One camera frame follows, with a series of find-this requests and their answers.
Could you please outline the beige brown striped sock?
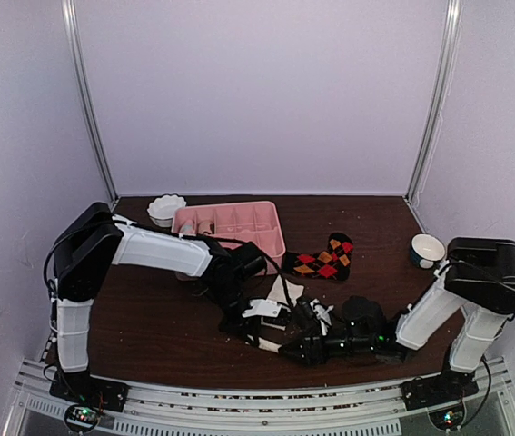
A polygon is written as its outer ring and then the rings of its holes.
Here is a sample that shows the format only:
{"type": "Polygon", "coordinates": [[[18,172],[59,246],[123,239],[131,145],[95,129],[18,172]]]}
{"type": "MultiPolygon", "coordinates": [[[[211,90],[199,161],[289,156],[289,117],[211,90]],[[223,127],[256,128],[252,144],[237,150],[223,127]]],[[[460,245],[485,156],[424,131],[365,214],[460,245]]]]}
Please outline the beige brown striped sock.
{"type": "MultiPolygon", "coordinates": [[[[285,280],[287,290],[292,303],[297,303],[297,299],[303,295],[304,286],[285,280]]],[[[268,300],[276,301],[278,303],[287,303],[284,288],[282,285],[282,278],[278,276],[274,281],[272,288],[267,296],[268,300]]],[[[281,345],[263,337],[259,338],[258,348],[267,352],[278,353],[281,345]]]]}

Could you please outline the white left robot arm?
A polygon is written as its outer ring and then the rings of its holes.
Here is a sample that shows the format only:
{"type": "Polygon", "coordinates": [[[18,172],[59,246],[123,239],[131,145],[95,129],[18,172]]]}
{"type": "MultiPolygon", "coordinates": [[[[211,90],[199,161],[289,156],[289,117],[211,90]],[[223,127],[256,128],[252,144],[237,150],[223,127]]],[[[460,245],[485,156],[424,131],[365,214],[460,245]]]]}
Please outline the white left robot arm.
{"type": "Polygon", "coordinates": [[[88,403],[97,385],[88,377],[91,308],[113,265],[172,271],[204,282],[223,313],[222,327],[258,345],[259,320],[276,318],[289,302],[248,299],[243,283],[275,262],[253,242],[156,231],[91,204],[55,241],[45,283],[54,301],[54,327],[63,390],[88,403]]]}

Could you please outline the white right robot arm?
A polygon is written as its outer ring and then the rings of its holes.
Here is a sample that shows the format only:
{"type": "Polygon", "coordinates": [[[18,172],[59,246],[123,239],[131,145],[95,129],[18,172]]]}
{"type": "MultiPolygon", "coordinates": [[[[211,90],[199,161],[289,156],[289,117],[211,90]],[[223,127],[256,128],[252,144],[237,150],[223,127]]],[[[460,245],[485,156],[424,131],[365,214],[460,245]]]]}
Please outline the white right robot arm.
{"type": "Polygon", "coordinates": [[[394,319],[387,320],[378,303],[351,297],[342,306],[342,329],[303,335],[281,346],[279,353],[307,366],[366,353],[381,362],[404,362],[465,305],[473,309],[451,343],[446,370],[433,379],[431,387],[438,400],[450,401],[466,387],[466,373],[475,371],[515,314],[512,240],[454,238],[430,287],[394,319]]]}

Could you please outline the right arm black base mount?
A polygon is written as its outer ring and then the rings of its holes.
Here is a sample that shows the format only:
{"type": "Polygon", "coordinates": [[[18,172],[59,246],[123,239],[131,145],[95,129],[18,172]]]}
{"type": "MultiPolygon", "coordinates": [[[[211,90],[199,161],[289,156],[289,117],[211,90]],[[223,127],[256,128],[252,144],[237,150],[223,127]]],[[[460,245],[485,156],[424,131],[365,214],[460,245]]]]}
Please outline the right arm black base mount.
{"type": "Polygon", "coordinates": [[[407,411],[460,401],[479,392],[473,372],[463,373],[452,370],[406,381],[400,385],[400,389],[407,411]]]}

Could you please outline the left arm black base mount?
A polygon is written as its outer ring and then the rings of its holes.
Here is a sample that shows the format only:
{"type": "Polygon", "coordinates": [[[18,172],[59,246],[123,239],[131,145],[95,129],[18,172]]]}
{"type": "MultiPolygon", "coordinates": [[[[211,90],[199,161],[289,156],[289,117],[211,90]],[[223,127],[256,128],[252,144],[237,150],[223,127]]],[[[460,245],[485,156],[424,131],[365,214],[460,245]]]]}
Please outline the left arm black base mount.
{"type": "Polygon", "coordinates": [[[98,411],[122,412],[129,386],[119,381],[93,377],[89,370],[65,372],[58,368],[49,393],[59,399],[89,406],[98,411]]]}

